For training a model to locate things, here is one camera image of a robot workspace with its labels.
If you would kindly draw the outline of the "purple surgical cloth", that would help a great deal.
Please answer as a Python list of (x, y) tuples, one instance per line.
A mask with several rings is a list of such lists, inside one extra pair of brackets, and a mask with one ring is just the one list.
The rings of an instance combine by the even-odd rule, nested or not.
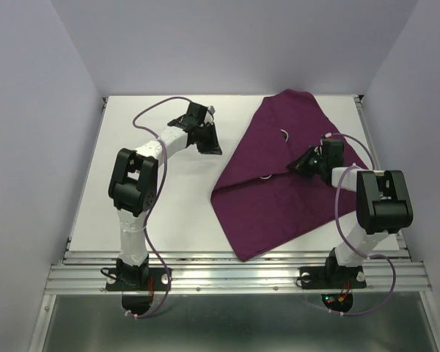
[(355, 211), (356, 195), (287, 165), (327, 133), (338, 132), (309, 92), (263, 98), (213, 187), (210, 202), (236, 257), (246, 262)]

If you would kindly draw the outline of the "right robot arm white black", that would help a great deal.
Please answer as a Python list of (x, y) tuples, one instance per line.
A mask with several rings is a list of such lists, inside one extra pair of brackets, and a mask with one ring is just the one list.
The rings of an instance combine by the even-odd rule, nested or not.
[(357, 222), (351, 232), (341, 236), (342, 243), (330, 251), (324, 265), (300, 267), (296, 285), (304, 290), (365, 288), (364, 261), (375, 257), (373, 250), (382, 240), (409, 227), (414, 219), (404, 174), (345, 166), (343, 139), (341, 133), (328, 133), (319, 146), (309, 147), (288, 165), (297, 175), (319, 175), (334, 187), (335, 210), (342, 191), (356, 195)]

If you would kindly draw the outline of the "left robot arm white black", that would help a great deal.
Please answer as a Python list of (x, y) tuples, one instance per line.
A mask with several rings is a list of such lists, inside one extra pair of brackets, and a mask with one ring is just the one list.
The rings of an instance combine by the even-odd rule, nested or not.
[(149, 285), (147, 217), (166, 180), (167, 161), (191, 145), (204, 155), (221, 155), (214, 122), (215, 109), (189, 99), (186, 113), (156, 133), (144, 126), (153, 140), (134, 150), (122, 148), (116, 157), (109, 183), (120, 225), (120, 253), (114, 273), (104, 269), (109, 284), (123, 290), (142, 290)]

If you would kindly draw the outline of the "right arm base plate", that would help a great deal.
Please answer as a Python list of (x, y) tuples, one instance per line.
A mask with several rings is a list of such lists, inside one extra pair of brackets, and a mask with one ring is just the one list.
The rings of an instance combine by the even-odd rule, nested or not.
[(329, 273), (324, 266), (304, 266), (299, 268), (299, 276), (295, 284), (304, 290), (333, 290), (347, 288), (364, 289), (367, 287), (365, 278), (357, 279), (363, 273), (361, 266), (356, 268), (339, 267)]

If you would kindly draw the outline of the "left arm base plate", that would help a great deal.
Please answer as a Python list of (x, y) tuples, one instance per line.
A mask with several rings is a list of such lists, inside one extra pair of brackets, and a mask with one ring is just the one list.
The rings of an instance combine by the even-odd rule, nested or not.
[(164, 268), (149, 268), (148, 272), (135, 279), (124, 279), (116, 268), (103, 267), (100, 273), (106, 279), (105, 289), (109, 292), (161, 292), (170, 291), (168, 275)]

